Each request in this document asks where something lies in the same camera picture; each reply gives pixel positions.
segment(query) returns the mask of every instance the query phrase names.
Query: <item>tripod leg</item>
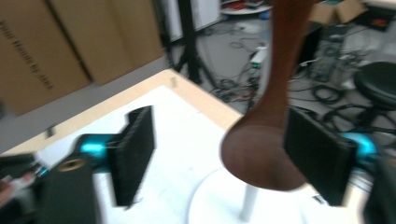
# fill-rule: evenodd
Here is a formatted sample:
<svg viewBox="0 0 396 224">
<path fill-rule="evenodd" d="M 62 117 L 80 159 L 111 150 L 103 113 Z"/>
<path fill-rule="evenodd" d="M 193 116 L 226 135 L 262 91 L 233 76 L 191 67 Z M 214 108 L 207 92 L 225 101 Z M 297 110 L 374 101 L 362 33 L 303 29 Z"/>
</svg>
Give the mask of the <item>tripod leg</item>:
<svg viewBox="0 0 396 224">
<path fill-rule="evenodd" d="M 197 53 L 192 53 L 189 48 L 186 47 L 187 54 L 187 65 L 189 66 L 189 79 L 196 84 L 202 84 L 202 80 L 199 76 L 199 64 L 197 60 Z"/>
<path fill-rule="evenodd" d="M 288 81 L 315 0 L 272 1 L 271 77 L 264 96 L 227 132 L 221 159 L 230 173 L 249 185 L 290 190 L 306 180 L 283 149 Z"/>
<path fill-rule="evenodd" d="M 172 42 L 167 26 L 166 10 L 161 0 L 153 0 L 152 3 L 161 33 L 161 41 L 163 42 L 163 47 L 165 48 L 166 58 L 168 60 L 169 67 L 173 68 L 175 66 L 175 63 L 172 54 Z"/>
<path fill-rule="evenodd" d="M 183 54 L 180 57 L 180 61 L 178 61 L 178 64 L 174 67 L 175 71 L 180 72 L 186 62 L 187 62 L 187 53 L 186 53 L 186 49 L 184 49 Z"/>
</svg>

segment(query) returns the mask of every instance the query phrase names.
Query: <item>white table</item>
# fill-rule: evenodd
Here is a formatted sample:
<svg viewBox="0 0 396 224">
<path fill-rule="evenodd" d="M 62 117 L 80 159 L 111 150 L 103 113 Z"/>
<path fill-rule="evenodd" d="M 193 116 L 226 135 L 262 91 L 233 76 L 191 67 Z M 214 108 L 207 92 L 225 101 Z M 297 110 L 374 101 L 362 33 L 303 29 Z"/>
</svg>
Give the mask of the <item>white table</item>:
<svg viewBox="0 0 396 224">
<path fill-rule="evenodd" d="M 228 175 L 219 159 L 221 139 L 241 115 L 170 70 L 61 123 L 51 138 L 42 133 L 6 154 L 36 151 L 38 158 L 52 166 L 67 155 L 79 135 L 117 133 L 125 124 L 125 114 L 145 105 L 154 106 L 157 148 L 137 194 L 137 203 L 127 211 L 113 207 L 108 176 L 94 176 L 105 223 L 219 223 L 219 215 L 241 223 L 238 215 L 246 184 Z M 256 204 L 255 210 L 273 211 L 270 223 L 284 220 L 277 217 L 286 212 L 303 217 L 311 224 L 323 223 L 322 219 L 328 216 L 338 217 L 337 223 L 360 223 L 358 210 L 365 194 L 353 186 L 349 190 L 346 207 L 323 208 L 312 204 L 310 197 L 315 190 L 309 185 L 294 192 L 263 189 L 260 195 L 264 197 L 258 200 L 263 203 Z M 225 196 L 225 201 L 216 200 L 214 196 Z M 312 210 L 314 216 L 301 213 Z M 261 223 L 260 216 L 254 217 Z"/>
</svg>

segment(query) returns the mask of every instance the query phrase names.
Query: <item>electronic device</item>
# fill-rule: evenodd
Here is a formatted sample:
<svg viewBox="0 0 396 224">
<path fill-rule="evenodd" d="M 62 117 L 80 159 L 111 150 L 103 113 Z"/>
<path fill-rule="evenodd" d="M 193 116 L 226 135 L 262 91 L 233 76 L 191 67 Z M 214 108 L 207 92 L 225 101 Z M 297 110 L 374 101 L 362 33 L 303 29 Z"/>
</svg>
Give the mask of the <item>electronic device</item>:
<svg viewBox="0 0 396 224">
<path fill-rule="evenodd" d="M 154 148 L 151 106 L 129 113 L 120 133 L 83 134 L 69 156 L 36 179 L 37 212 L 26 215 L 12 200 L 0 207 L 0 223 L 102 223 L 92 175 L 111 173 L 116 205 L 131 207 Z M 31 172 L 33 160 L 31 154 L 2 157 L 0 174 Z"/>
<path fill-rule="evenodd" d="M 301 46 L 300 55 L 298 57 L 298 61 L 296 65 L 315 60 L 315 52 L 317 51 L 318 48 L 318 43 L 320 40 L 322 29 L 323 26 L 320 23 L 314 21 L 309 22 L 309 27 L 305 33 L 304 41 Z M 303 70 L 305 70 L 305 68 L 306 66 L 298 66 L 296 72 L 300 73 Z"/>
<path fill-rule="evenodd" d="M 267 54 L 267 47 L 257 47 L 257 52 L 250 59 L 250 67 L 260 69 L 262 67 L 262 63 L 267 57 Z"/>
<path fill-rule="evenodd" d="M 329 25 L 324 36 L 318 44 L 315 58 L 320 58 L 309 68 L 309 76 L 316 81 L 327 82 L 330 80 L 338 56 L 344 44 L 347 26 L 344 24 Z"/>
</svg>

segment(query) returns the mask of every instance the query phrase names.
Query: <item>black cable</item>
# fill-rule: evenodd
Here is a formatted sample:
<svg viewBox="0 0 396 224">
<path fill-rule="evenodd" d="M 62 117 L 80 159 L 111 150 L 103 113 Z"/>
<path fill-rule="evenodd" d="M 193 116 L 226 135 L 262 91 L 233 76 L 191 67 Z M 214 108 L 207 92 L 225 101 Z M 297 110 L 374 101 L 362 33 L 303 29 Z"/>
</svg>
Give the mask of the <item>black cable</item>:
<svg viewBox="0 0 396 224">
<path fill-rule="evenodd" d="M 224 90 L 230 90 L 232 88 L 238 87 L 238 84 L 234 82 L 233 80 L 230 79 L 222 79 L 219 82 L 219 85 L 224 89 Z"/>
<path fill-rule="evenodd" d="M 229 43 L 228 46 L 232 49 L 244 49 L 250 53 L 256 52 L 256 50 L 252 50 L 252 49 L 248 48 L 248 46 L 244 43 L 245 40 L 256 40 L 257 41 L 257 38 L 243 37 L 243 38 L 240 38 L 238 40 L 238 42 L 234 41 L 234 42 Z"/>
<path fill-rule="evenodd" d="M 355 31 L 355 32 L 350 33 L 350 34 L 343 35 L 343 37 L 346 37 L 346 36 L 349 36 L 349 35 L 354 35 L 354 34 L 360 33 L 360 32 L 362 32 L 362 31 L 365 31 L 365 30 L 368 30 L 368 29 L 370 29 L 370 28 L 364 28 L 364 29 L 361 29 L 361 30 L 359 30 L 359 31 Z"/>
<path fill-rule="evenodd" d="M 301 99 L 301 98 L 295 98 L 295 97 L 288 97 L 288 99 L 299 100 L 299 101 L 308 101 L 308 102 L 318 102 L 318 100 Z"/>
<path fill-rule="evenodd" d="M 219 89 L 215 88 L 215 89 L 211 90 L 209 93 L 212 93 L 213 91 L 219 91 Z"/>
<path fill-rule="evenodd" d="M 324 91 L 327 93 L 326 97 L 320 94 Z M 317 85 L 312 88 L 312 95 L 322 104 L 333 105 L 343 98 L 344 92 L 329 86 Z"/>
<path fill-rule="evenodd" d="M 305 89 L 300 89 L 300 90 L 288 90 L 288 91 L 309 91 L 314 89 L 315 87 L 310 87 L 310 88 L 305 88 Z"/>
<path fill-rule="evenodd" d="M 308 60 L 308 61 L 305 61 L 305 62 L 297 64 L 294 67 L 294 69 L 293 69 L 293 77 L 291 78 L 291 80 L 296 80 L 296 79 L 300 79 L 300 78 L 306 77 L 308 75 L 308 73 L 307 73 L 308 66 L 311 63 L 315 63 L 315 62 L 317 62 L 319 60 L 321 60 L 321 57 L 318 57 L 318 58 L 316 58 L 314 60 Z M 297 71 L 299 70 L 300 67 L 304 68 L 304 70 L 302 70 L 302 72 L 303 72 L 302 75 L 298 75 L 298 73 L 297 73 Z"/>
</svg>

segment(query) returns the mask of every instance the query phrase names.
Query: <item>cardboard box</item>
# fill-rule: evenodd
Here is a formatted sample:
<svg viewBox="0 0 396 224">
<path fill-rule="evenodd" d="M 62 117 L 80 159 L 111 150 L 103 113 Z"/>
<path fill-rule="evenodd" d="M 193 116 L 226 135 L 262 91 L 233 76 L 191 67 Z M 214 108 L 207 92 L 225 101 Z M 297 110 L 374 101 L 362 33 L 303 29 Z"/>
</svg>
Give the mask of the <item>cardboard box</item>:
<svg viewBox="0 0 396 224">
<path fill-rule="evenodd" d="M 327 2 L 314 4 L 310 19 L 323 25 L 347 23 L 366 11 L 360 0 L 345 0 L 336 5 Z"/>
<path fill-rule="evenodd" d="M 41 0 L 0 0 L 0 95 L 20 115 L 89 84 Z"/>
<path fill-rule="evenodd" d="M 148 0 L 50 0 L 90 76 L 105 84 L 163 55 Z"/>
</svg>

